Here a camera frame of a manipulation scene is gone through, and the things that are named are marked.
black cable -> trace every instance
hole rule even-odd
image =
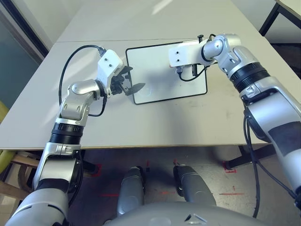
[[[262,170],[268,175],[270,176],[277,184],[279,184],[280,186],[282,186],[287,192],[288,194],[293,198],[293,199],[296,199],[297,198],[297,195],[291,190],[289,189],[286,185],[284,185],[280,180],[278,180],[274,175],[272,175],[262,164],[261,162],[259,161],[259,159],[256,157],[256,154],[255,154],[255,151],[252,147],[252,144],[251,144],[251,135],[248,133],[248,141],[250,143],[250,147],[249,147],[249,150],[250,150],[250,153],[253,153],[254,157],[255,157],[255,161],[256,163],[262,168]]]
[[[83,182],[83,177],[84,177],[84,168],[83,168],[83,159],[82,159],[82,156],[81,156],[81,150],[78,150],[78,155],[79,155],[79,163],[80,163],[79,184],[78,184],[75,192],[73,193],[72,198],[69,200],[69,207],[72,205],[72,203],[75,200],[75,197],[79,193],[79,189],[80,189],[80,186],[81,186],[81,184]]]
[[[203,70],[202,70],[200,73],[198,73],[197,76],[193,77],[192,79],[184,79],[184,78],[182,78],[182,76],[181,76],[181,75],[182,75],[182,72],[179,72],[178,75],[179,75],[180,80],[182,80],[182,81],[192,81],[192,80],[197,79],[197,78],[201,75],[201,73],[203,73],[203,71],[205,71],[205,73],[206,73],[206,69],[207,69],[208,67],[209,67],[209,66],[204,67]]]
[[[259,176],[258,176],[258,170],[257,170],[257,165],[256,165],[256,158],[255,158],[254,152],[252,152],[250,126],[248,124],[246,117],[244,117],[244,125],[243,126],[244,126],[244,135],[245,135],[246,143],[249,148],[251,159],[252,159],[255,182],[256,182],[256,206],[255,206],[254,213],[253,213],[253,218],[256,218],[258,211],[259,211],[259,205],[260,205],[260,184],[259,184]]]
[[[80,50],[84,49],[84,48],[96,48],[98,50],[100,56],[102,56],[103,52],[105,51],[103,48],[101,48],[99,46],[96,46],[96,45],[85,45],[85,46],[79,47],[77,50],[75,50],[70,55],[70,57],[68,58],[67,62],[65,63],[65,66],[63,68],[63,71],[62,71],[62,74],[61,74],[61,78],[60,78],[60,84],[59,84],[59,87],[58,87],[58,102],[59,102],[60,105],[62,103],[62,84],[63,84],[63,78],[64,78],[64,75],[65,75],[67,66],[68,66],[69,62],[71,61],[71,59],[74,57],[74,55],[77,52],[79,52]],[[103,87],[101,85],[99,85],[99,88],[100,89],[102,88],[101,93],[103,91],[103,107],[102,107],[102,111],[99,114],[89,114],[89,116],[92,116],[92,117],[98,117],[98,116],[102,115],[102,113],[104,112],[105,104],[107,103],[107,96],[104,93]]]

gray floor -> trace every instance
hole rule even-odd
[[[217,205],[251,216],[255,206],[255,183],[251,164],[227,172],[223,160],[240,154],[236,146],[177,147],[90,150],[85,159],[101,164],[98,176],[84,178],[81,190],[70,209],[70,221],[76,226],[100,226],[116,217],[121,180],[131,166],[146,172],[145,202],[184,201],[177,195],[173,179],[173,162],[192,166],[205,180]],[[275,156],[262,163],[287,184]],[[258,219],[274,226],[299,226],[301,220],[293,200],[280,186],[259,169],[261,205]]]

yellow chair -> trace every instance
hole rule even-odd
[[[8,113],[8,108],[0,101],[0,124]],[[0,150],[0,173],[9,165],[16,152],[9,150]]]

whiteboard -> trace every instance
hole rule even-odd
[[[131,83],[145,83],[139,92],[133,94],[135,104],[190,97],[207,92],[205,71],[195,80],[185,82],[179,79],[175,68],[169,66],[168,50],[179,44],[181,42],[126,50],[127,65],[133,68],[129,73]],[[202,65],[198,65],[198,73],[203,68]],[[191,65],[183,68],[182,78],[193,78]]]

silver robot arm segment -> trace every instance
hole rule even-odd
[[[107,97],[123,92],[122,74],[131,69],[122,64],[114,51],[105,50],[98,62],[96,80],[79,81],[68,87],[33,179],[35,191],[23,200],[7,226],[69,225],[68,192],[79,186],[80,139],[90,105],[103,97],[103,112]],[[142,87],[143,84],[136,84],[126,89],[125,94]]]
[[[180,44],[169,50],[170,65],[217,62],[238,90],[244,114],[255,135],[272,143],[301,209],[301,105],[241,45],[235,34],[217,35],[199,44]]]

